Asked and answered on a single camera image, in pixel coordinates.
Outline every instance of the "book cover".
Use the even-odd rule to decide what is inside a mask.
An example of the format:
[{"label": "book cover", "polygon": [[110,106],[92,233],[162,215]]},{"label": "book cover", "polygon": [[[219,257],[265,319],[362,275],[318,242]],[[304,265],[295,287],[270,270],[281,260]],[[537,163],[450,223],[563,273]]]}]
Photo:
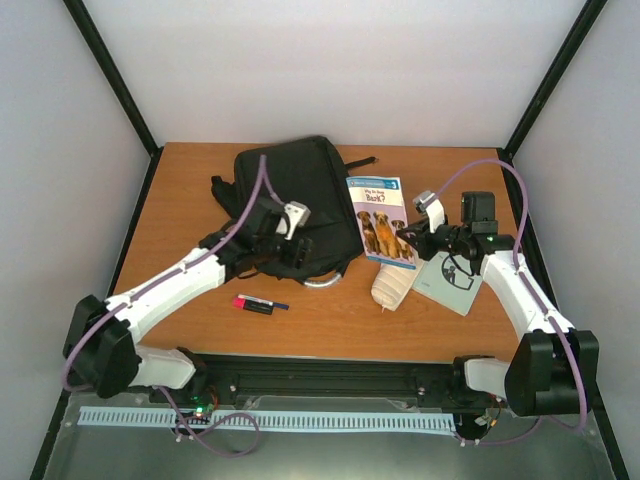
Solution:
[{"label": "book cover", "polygon": [[415,269],[415,252],[395,233],[407,226],[400,179],[348,177],[347,186],[367,258]]},{"label": "book cover", "polygon": [[431,300],[465,316],[478,294],[482,277],[470,275],[469,261],[438,252],[413,282],[413,289]]}]

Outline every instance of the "brown dog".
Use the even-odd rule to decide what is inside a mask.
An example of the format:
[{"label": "brown dog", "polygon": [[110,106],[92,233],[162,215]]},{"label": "brown dog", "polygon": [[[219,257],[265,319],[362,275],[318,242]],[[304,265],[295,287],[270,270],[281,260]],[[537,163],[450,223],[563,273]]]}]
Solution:
[{"label": "brown dog", "polygon": [[[398,233],[398,230],[402,230],[404,228],[404,222],[402,220],[392,220],[391,225],[396,229],[396,233]],[[398,245],[400,245],[400,253],[402,254],[402,258],[406,260],[413,258],[413,250],[411,249],[409,244],[398,237],[396,237],[396,240],[398,240]]]},{"label": "brown dog", "polygon": [[371,223],[371,215],[369,215],[369,212],[362,211],[358,212],[357,217],[362,223],[362,236],[364,237],[364,247],[367,253],[380,255],[380,242],[378,242],[376,231]]},{"label": "brown dog", "polygon": [[385,257],[400,258],[400,244],[389,226],[389,217],[384,212],[374,212],[376,235],[380,242],[380,253]]}]

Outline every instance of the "red marker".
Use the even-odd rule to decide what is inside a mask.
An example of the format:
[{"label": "red marker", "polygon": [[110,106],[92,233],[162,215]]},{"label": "red marker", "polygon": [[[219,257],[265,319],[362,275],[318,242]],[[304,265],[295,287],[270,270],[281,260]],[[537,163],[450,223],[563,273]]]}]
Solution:
[{"label": "red marker", "polygon": [[253,300],[247,300],[246,298],[234,298],[233,306],[241,308],[242,310],[249,310],[250,312],[262,313],[264,315],[271,315],[273,313],[273,305],[254,302]]}]

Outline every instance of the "gray wall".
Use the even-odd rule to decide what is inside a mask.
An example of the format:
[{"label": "gray wall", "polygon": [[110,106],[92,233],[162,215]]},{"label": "gray wall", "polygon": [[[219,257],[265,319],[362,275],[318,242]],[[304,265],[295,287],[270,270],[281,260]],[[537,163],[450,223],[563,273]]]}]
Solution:
[{"label": "gray wall", "polygon": [[104,295],[147,164],[61,1],[0,2],[0,477],[24,479],[81,297]]},{"label": "gray wall", "polygon": [[87,0],[158,141],[503,146],[584,0]]},{"label": "gray wall", "polygon": [[598,381],[640,478],[640,4],[609,2],[515,160],[563,312],[600,340]]}]

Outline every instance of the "black backpack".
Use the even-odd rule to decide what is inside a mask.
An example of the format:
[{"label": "black backpack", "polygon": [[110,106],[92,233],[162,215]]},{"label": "black backpack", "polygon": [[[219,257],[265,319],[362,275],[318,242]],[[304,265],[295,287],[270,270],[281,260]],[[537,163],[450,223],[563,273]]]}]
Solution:
[{"label": "black backpack", "polygon": [[[270,262],[260,265],[258,270],[300,283],[332,271],[344,275],[349,262],[363,251],[345,180],[347,169],[376,159],[370,157],[345,165],[335,146],[321,136],[242,152],[235,159],[235,183],[225,182],[219,176],[211,178],[213,196],[232,219],[237,219],[247,204],[261,154],[267,156],[267,172],[278,196],[284,202],[297,201],[311,210],[305,226],[296,229],[294,239],[307,237],[313,244],[300,269]],[[269,196],[264,186],[260,193]]]}]

